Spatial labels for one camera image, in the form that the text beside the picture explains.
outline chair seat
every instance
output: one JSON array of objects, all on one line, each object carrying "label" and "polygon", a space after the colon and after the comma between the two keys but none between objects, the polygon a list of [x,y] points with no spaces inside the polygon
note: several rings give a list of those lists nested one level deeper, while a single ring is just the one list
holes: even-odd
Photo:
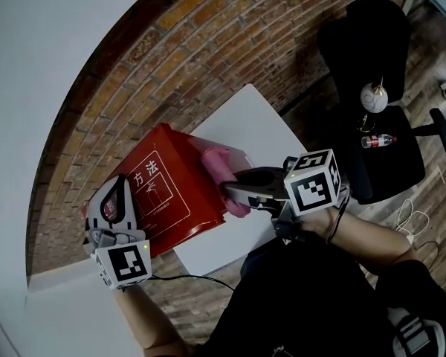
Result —
[{"label": "chair seat", "polygon": [[388,106],[376,114],[375,131],[396,136],[398,141],[386,147],[364,149],[361,139],[365,134],[350,129],[352,155],[343,158],[353,195],[362,205],[388,199],[424,178],[418,142],[401,107]]}]

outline hand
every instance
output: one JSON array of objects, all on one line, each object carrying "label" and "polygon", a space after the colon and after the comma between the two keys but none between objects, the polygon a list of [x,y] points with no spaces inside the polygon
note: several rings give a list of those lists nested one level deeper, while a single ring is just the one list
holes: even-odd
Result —
[{"label": "hand", "polygon": [[337,218],[334,208],[317,210],[301,217],[302,229],[312,231],[321,238],[327,238]]}]

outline red box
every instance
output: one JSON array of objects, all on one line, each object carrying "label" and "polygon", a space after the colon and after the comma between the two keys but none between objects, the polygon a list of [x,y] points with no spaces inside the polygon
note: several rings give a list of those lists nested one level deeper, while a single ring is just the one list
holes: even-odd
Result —
[{"label": "red box", "polygon": [[[112,173],[110,178],[123,173],[129,180],[151,257],[224,222],[226,208],[200,162],[203,151],[214,146],[224,147],[160,124]],[[239,160],[237,169],[251,167],[241,154],[233,158]]]}]

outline black shirt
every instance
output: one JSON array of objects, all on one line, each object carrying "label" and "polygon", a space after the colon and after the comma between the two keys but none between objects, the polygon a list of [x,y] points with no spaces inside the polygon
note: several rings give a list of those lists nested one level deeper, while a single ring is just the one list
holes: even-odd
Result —
[{"label": "black shirt", "polygon": [[446,294],[423,263],[394,265],[376,290],[323,242],[278,243],[246,274],[197,356],[392,356],[387,307],[439,322]]}]

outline black and white marker cube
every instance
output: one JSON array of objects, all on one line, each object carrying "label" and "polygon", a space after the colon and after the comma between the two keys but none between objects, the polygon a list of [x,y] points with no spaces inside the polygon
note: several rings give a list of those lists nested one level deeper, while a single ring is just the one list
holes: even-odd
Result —
[{"label": "black and white marker cube", "polygon": [[122,289],[152,276],[148,240],[97,248],[93,258],[110,289]]},{"label": "black and white marker cube", "polygon": [[332,149],[301,155],[284,184],[298,216],[337,204],[340,174]]}]

